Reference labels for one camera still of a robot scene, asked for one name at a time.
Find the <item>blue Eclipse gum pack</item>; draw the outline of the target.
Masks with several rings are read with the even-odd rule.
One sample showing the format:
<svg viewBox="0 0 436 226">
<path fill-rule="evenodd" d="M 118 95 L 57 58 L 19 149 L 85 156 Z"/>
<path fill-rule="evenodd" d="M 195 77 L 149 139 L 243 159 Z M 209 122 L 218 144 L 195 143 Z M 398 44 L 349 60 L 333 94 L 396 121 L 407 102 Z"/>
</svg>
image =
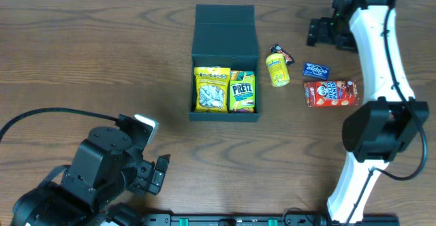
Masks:
<svg viewBox="0 0 436 226">
<path fill-rule="evenodd" d="M 302 74 L 312 78 L 327 80 L 330 75 L 330 68 L 315 63 L 305 62 L 302 69 Z"/>
</svg>

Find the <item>red Hello Panda box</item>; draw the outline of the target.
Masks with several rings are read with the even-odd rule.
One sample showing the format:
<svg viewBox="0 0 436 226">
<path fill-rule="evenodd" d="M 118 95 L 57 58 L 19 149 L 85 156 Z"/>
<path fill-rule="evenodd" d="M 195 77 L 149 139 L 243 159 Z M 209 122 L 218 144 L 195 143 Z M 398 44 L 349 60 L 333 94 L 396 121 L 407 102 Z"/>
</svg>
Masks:
<svg viewBox="0 0 436 226">
<path fill-rule="evenodd" d="M 309 107 L 355 106 L 359 102 L 354 81 L 331 80 L 304 82 L 305 99 Z"/>
</svg>

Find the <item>small yellow can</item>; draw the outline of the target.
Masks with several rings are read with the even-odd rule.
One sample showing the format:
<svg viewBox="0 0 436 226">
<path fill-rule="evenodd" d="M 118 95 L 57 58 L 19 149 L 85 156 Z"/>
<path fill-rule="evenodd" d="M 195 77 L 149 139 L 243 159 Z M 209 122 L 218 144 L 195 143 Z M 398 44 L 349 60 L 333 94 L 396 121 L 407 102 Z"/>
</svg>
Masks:
<svg viewBox="0 0 436 226">
<path fill-rule="evenodd" d="M 273 53 L 266 58 L 266 66 L 274 87 L 285 86 L 290 83 L 290 75 L 282 54 Z"/>
</svg>

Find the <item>yellow seed snack bag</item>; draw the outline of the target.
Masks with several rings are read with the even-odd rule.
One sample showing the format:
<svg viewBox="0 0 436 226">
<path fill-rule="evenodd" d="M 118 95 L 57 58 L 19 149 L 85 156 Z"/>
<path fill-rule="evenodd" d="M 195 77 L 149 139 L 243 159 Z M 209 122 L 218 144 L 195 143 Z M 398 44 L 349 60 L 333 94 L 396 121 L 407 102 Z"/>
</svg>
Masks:
<svg viewBox="0 0 436 226">
<path fill-rule="evenodd" d="M 195 112 L 228 113 L 229 67 L 195 67 Z"/>
</svg>

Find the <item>green Pretz snack box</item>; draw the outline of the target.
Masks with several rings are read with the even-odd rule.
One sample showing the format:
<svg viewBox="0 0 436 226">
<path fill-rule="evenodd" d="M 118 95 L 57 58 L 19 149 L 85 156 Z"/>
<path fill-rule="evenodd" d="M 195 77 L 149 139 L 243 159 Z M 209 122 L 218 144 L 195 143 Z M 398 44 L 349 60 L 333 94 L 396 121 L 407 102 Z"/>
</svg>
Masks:
<svg viewBox="0 0 436 226">
<path fill-rule="evenodd" d="M 253 71 L 230 72 L 229 112 L 254 112 L 255 74 Z"/>
</svg>

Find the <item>black gift box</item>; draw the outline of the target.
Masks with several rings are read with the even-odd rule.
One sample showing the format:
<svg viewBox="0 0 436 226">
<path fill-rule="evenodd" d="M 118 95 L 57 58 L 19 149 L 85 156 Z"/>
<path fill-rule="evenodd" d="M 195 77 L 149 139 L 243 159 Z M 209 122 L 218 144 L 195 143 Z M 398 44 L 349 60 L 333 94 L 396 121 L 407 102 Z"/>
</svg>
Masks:
<svg viewBox="0 0 436 226">
<path fill-rule="evenodd" d="M 257 122 L 261 113 L 259 54 L 253 5 L 197 4 L 191 67 L 229 67 L 254 72 L 255 106 L 253 113 L 196 112 L 196 79 L 192 76 L 190 121 Z"/>
</svg>

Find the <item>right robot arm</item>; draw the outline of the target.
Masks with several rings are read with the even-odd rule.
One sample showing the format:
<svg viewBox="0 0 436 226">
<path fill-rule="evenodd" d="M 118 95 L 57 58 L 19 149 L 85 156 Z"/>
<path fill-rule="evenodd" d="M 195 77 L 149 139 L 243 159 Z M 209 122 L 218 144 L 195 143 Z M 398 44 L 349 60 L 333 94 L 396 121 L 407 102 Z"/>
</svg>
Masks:
<svg viewBox="0 0 436 226">
<path fill-rule="evenodd" d="M 395 30 L 396 0 L 333 0 L 331 17 L 313 19 L 307 45 L 332 44 L 359 54 L 362 106 L 345 119 L 343 170 L 316 225 L 396 225 L 397 218 L 365 216 L 379 176 L 416 135 L 425 138 L 428 104 L 418 101 L 401 62 Z"/>
</svg>

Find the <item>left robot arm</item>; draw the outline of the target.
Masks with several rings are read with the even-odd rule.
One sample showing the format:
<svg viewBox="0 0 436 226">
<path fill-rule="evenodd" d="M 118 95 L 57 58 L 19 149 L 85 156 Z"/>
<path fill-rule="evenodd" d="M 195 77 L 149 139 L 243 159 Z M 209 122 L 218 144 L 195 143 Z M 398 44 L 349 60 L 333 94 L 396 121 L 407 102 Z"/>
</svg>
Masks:
<svg viewBox="0 0 436 226">
<path fill-rule="evenodd" d="M 54 168 L 13 207 L 12 225 L 94 225 L 99 213 L 124 191 L 143 196 L 161 191 L 169 155 L 144 160 L 148 136 L 96 127 L 72 164 Z"/>
</svg>

